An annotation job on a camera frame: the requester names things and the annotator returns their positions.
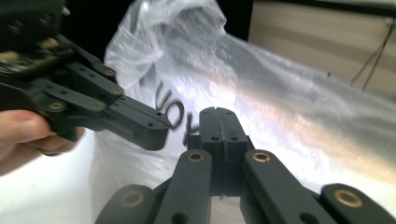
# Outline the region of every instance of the white plastic bag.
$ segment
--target white plastic bag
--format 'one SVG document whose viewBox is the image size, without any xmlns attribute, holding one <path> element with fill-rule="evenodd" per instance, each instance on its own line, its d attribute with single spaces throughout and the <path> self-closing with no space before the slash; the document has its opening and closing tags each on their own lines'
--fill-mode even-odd
<svg viewBox="0 0 396 224">
<path fill-rule="evenodd" d="M 118 189 L 169 178 L 186 134 L 210 106 L 235 112 L 255 147 L 275 153 L 306 187 L 344 183 L 396 216 L 395 105 L 229 36 L 224 23 L 213 0 L 131 5 L 106 64 L 127 95 L 166 113 L 174 127 L 158 152 L 97 134 L 93 219 Z M 244 223 L 237 199 L 212 205 L 212 223 Z"/>
</svg>

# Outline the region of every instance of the white surface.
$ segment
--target white surface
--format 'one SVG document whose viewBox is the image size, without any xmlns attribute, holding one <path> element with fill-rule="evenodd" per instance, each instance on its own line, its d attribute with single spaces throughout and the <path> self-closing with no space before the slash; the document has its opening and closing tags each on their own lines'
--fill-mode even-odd
<svg viewBox="0 0 396 224">
<path fill-rule="evenodd" d="M 73 151 L 0 176 L 0 223 L 92 223 L 92 142 L 93 132 L 86 130 Z"/>
</svg>

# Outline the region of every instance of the background wall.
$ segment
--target background wall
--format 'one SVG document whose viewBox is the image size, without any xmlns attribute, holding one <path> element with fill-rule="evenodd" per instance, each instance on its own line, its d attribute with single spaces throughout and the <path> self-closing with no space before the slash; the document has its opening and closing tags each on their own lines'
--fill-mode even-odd
<svg viewBox="0 0 396 224">
<path fill-rule="evenodd" d="M 350 81 L 381 45 L 385 18 L 277 2 L 255 2 L 249 42 Z M 367 90 L 396 101 L 396 34 L 392 34 Z M 374 62 L 355 83 L 362 87 Z"/>
</svg>

